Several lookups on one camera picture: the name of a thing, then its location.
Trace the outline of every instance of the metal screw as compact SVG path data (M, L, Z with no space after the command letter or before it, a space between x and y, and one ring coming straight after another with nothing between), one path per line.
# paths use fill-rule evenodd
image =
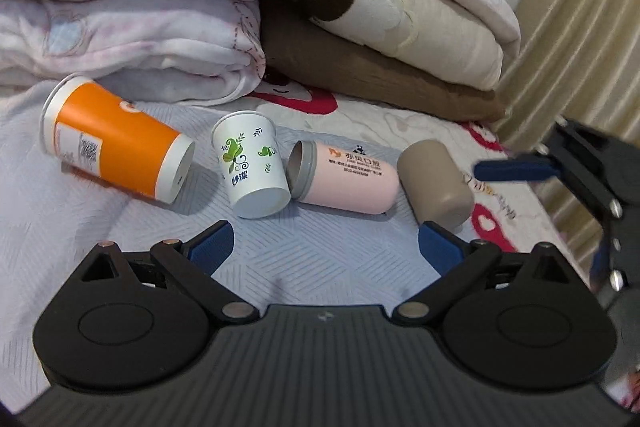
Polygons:
M619 292L625 287L625 278L619 270L613 270L609 275L609 282L614 291Z
M549 156L549 147L547 147L545 144L543 143L539 143L538 145L536 145L534 147L534 149L536 150L536 152L542 156Z
M222 306L222 312L230 319L245 319L254 312L248 302L229 302Z
M611 211L611 215L616 219L620 219L622 217L622 205L618 200L611 200L609 203L609 210Z
M422 302L410 301L400 304L398 313L407 319L421 319L429 314L429 307Z

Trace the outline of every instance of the ribbed gray surface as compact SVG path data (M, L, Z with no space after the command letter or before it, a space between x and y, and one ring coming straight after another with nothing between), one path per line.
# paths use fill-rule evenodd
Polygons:
M24 411L40 427L618 427L599 388L507 393L452 365L426 330L379 307L272 306L225 328L188 372L125 396L52 388Z

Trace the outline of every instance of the gold curtain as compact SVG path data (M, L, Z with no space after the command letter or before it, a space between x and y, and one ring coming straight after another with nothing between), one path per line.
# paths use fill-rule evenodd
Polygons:
M640 146L640 0L521 0L516 14L522 54L498 86L503 143L530 150L563 114ZM556 180L536 191L588 269L599 226Z

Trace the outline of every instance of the paper cup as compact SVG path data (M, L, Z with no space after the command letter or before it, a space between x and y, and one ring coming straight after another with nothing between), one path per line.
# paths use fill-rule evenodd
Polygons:
M69 75L49 95L40 144L66 163L163 203L175 200L195 150L191 138L82 74Z
M275 136L273 121L255 111L228 114L211 131L226 193L240 217L270 216L289 203L289 185Z

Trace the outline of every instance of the pink bottle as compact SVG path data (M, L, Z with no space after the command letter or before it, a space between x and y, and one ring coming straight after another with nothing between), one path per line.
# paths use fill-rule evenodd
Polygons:
M398 173L387 162L299 141L289 156L291 198L363 214L381 214L396 201Z

